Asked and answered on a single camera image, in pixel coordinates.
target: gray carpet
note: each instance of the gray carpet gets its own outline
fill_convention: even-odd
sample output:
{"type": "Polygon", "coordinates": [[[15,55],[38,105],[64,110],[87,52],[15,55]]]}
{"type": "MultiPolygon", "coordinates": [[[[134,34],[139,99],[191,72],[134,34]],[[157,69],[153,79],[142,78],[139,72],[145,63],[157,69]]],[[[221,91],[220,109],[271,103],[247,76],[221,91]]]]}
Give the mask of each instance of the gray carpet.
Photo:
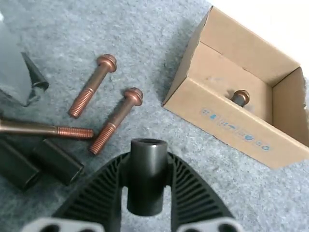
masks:
{"type": "MultiPolygon", "coordinates": [[[[166,140],[169,150],[213,187],[246,231],[309,231],[309,161],[270,170],[161,107],[188,40],[208,8],[204,0],[0,0],[18,45],[50,82],[43,99],[30,107],[2,99],[5,117],[98,132],[124,89],[144,92],[144,104],[124,120],[100,156],[87,152],[88,142],[56,140],[85,165],[80,182],[65,187],[45,176],[20,193],[0,178],[1,232],[17,232],[25,223],[51,215],[82,180],[128,151],[137,137],[166,140]],[[69,118],[67,110],[102,53],[116,56],[118,70],[106,77],[78,120],[69,118]]],[[[168,189],[164,210],[156,217],[130,214],[125,200],[122,231],[169,231],[168,189]]]]}

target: printed symbol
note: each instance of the printed symbol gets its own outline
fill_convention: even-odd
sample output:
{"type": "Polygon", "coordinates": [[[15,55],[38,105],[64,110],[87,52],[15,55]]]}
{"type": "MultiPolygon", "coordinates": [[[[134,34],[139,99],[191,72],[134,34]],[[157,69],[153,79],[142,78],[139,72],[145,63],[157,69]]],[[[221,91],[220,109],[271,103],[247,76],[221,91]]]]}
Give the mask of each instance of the printed symbol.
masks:
{"type": "Polygon", "coordinates": [[[204,114],[204,115],[208,115],[208,114],[210,114],[210,113],[211,113],[210,110],[206,110],[206,109],[203,109],[203,110],[202,110],[202,114],[204,114]]]}
{"type": "Polygon", "coordinates": [[[236,135],[240,138],[244,138],[246,136],[246,133],[241,130],[241,131],[238,131],[236,135]]]}
{"type": "Polygon", "coordinates": [[[218,122],[218,125],[219,125],[219,126],[226,126],[226,125],[228,125],[228,122],[225,121],[224,119],[222,119],[222,120],[220,120],[220,121],[218,122]]]}
{"type": "Polygon", "coordinates": [[[216,117],[217,117],[217,115],[211,115],[211,116],[210,116],[210,119],[211,119],[211,120],[214,120],[214,119],[216,119],[216,117]]]}
{"type": "Polygon", "coordinates": [[[231,131],[231,132],[233,133],[233,132],[236,131],[238,128],[237,128],[236,126],[231,125],[231,124],[228,123],[227,125],[225,125],[224,129],[226,129],[227,131],[231,131]]]}
{"type": "Polygon", "coordinates": [[[264,151],[269,151],[270,150],[270,147],[269,146],[262,146],[261,147],[264,151]]]}
{"type": "Polygon", "coordinates": [[[261,142],[261,141],[257,141],[257,142],[255,143],[255,145],[261,146],[261,145],[262,145],[262,142],[261,142]]]}
{"type": "Polygon", "coordinates": [[[254,137],[252,135],[248,134],[248,135],[245,136],[246,141],[252,141],[253,139],[254,139],[254,137]]]}

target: bolt thread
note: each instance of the bolt thread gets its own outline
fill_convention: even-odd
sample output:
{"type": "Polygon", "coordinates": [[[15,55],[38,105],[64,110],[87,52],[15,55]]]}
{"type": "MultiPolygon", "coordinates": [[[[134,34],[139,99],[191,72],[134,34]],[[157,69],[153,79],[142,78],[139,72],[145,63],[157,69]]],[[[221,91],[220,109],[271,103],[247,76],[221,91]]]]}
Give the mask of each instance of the bolt thread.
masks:
{"type": "Polygon", "coordinates": [[[92,129],[57,127],[57,135],[78,139],[90,139],[93,137],[94,134],[92,129]]]}
{"type": "Polygon", "coordinates": [[[97,155],[111,138],[112,134],[115,132],[116,126],[112,123],[107,123],[107,125],[102,129],[100,135],[90,146],[89,151],[97,155]]]}
{"type": "Polygon", "coordinates": [[[87,104],[89,103],[90,99],[92,98],[94,91],[90,88],[83,89],[77,98],[74,100],[73,105],[69,110],[69,115],[74,118],[78,118],[87,104]]]}

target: bolt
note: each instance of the bolt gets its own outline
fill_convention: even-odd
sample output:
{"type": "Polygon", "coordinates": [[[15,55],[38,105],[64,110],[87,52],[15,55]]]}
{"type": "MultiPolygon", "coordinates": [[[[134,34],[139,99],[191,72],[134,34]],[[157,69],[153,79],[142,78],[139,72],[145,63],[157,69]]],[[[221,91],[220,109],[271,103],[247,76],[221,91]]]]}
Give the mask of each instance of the bolt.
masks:
{"type": "Polygon", "coordinates": [[[57,137],[90,139],[93,137],[92,129],[58,127],[31,122],[16,122],[0,119],[0,133],[22,135],[49,135],[57,137]]]}
{"type": "Polygon", "coordinates": [[[143,100],[143,93],[138,88],[131,88],[124,92],[126,98],[125,102],[121,105],[119,111],[111,117],[105,127],[103,127],[100,135],[90,146],[89,151],[97,155],[111,138],[112,134],[116,131],[120,123],[131,111],[133,106],[140,106],[143,100]]]}
{"type": "Polygon", "coordinates": [[[246,90],[237,90],[231,100],[237,105],[244,107],[249,103],[250,95],[246,90]]]}
{"type": "Polygon", "coordinates": [[[99,56],[97,64],[96,70],[69,109],[69,115],[73,118],[78,118],[82,114],[106,74],[113,73],[117,69],[116,58],[110,54],[99,56]]]}

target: cardboard box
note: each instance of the cardboard box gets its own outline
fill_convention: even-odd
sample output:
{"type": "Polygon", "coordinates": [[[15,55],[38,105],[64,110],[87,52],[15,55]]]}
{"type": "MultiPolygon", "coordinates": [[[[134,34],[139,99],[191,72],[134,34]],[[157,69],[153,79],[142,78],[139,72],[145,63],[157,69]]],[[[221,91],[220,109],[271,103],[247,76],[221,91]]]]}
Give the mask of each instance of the cardboard box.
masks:
{"type": "Polygon", "coordinates": [[[215,7],[192,35],[164,107],[259,162],[309,157],[299,63],[215,7]],[[245,89],[241,108],[230,98],[245,89]]]}

